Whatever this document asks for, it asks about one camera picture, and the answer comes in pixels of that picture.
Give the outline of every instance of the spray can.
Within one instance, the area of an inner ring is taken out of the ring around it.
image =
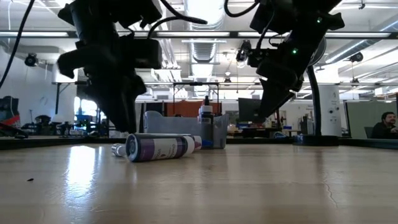
[[[116,157],[124,157],[126,156],[126,145],[125,144],[120,144],[116,143],[112,145],[112,153]]]
[[[200,150],[202,145],[203,145],[203,141],[201,139],[200,136],[194,136],[191,134],[150,134],[150,133],[146,133],[148,135],[154,135],[154,136],[190,136],[193,141],[195,142],[195,148],[194,150]]]
[[[126,155],[131,162],[177,159],[194,150],[193,138],[181,134],[130,134],[126,139]]]

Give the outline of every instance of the man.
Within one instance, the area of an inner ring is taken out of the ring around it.
[[[393,112],[385,112],[381,116],[381,122],[377,123],[372,130],[374,139],[398,139],[398,129],[394,126],[396,115]]]

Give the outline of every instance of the cubicle partition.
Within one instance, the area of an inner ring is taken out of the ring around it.
[[[366,139],[367,127],[373,127],[381,122],[381,115],[384,112],[397,113],[395,103],[386,103],[382,101],[366,102],[345,102],[347,117],[347,126],[353,139]]]

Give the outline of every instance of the orange wall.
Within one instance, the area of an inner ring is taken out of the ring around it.
[[[173,103],[167,103],[167,116],[180,114],[186,118],[196,118],[201,104],[201,101],[179,101],[175,103],[175,111],[173,111]],[[218,113],[217,103],[210,103],[210,106],[213,106],[213,113]]]

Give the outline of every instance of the white pillar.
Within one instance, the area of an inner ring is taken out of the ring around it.
[[[341,137],[340,96],[337,85],[320,85],[322,135]]]

